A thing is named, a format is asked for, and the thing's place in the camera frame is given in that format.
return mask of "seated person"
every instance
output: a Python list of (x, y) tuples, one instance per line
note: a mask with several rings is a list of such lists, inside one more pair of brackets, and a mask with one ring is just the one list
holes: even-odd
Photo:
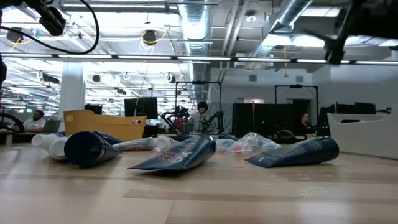
[[(203, 132), (203, 121), (209, 120), (210, 115), (207, 113), (208, 106), (206, 102), (199, 102), (198, 104), (198, 112), (191, 115), (190, 119), (188, 120), (189, 124), (193, 126), (194, 133), (202, 133)], [(212, 125), (207, 128), (207, 132), (211, 132), (213, 130)]]
[(44, 113), (41, 110), (35, 110), (33, 117), (24, 122), (25, 132), (41, 133), (45, 125)]
[(294, 134), (296, 136), (305, 136), (308, 134), (307, 126), (310, 126), (310, 116), (308, 113), (303, 113), (300, 117), (300, 122), (296, 124)]

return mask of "man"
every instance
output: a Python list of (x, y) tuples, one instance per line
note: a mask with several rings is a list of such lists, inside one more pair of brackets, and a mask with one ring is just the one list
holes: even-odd
[[(198, 112), (191, 115), (188, 123), (193, 125), (193, 132), (194, 133), (202, 133), (203, 132), (203, 121), (204, 120), (209, 120), (210, 115), (207, 113), (208, 106), (206, 102), (199, 102), (198, 104)], [(207, 131), (211, 131), (212, 126), (210, 125), (207, 128)]]
[(41, 133), (45, 125), (44, 113), (41, 110), (35, 110), (33, 117), (24, 122), (25, 132)]

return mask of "yellow bin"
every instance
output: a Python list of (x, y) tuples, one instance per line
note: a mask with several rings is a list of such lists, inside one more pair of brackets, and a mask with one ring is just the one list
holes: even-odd
[(91, 110), (64, 111), (63, 117), (67, 136), (80, 131), (102, 131), (123, 141), (142, 138), (147, 118), (96, 115)]

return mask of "wooden table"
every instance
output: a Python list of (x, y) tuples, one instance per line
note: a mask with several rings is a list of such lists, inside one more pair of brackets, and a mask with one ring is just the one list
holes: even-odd
[(217, 153), (182, 174), (126, 169), (150, 156), (78, 169), (27, 144), (0, 147), (0, 223), (398, 223), (398, 161), (341, 154), (265, 169)]

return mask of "woman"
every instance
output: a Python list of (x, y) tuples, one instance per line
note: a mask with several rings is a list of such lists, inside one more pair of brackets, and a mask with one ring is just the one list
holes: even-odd
[[(198, 104), (198, 112), (191, 115), (188, 123), (193, 125), (194, 133), (202, 133), (203, 132), (203, 121), (209, 120), (210, 115), (207, 113), (208, 106), (206, 102), (200, 102)], [(207, 128), (207, 131), (211, 131), (211, 125)]]
[(310, 116), (308, 115), (308, 113), (302, 113), (300, 116), (300, 122), (299, 124), (296, 125), (294, 134), (298, 136), (307, 135), (308, 133), (307, 127), (310, 127), (309, 123), (310, 123)]

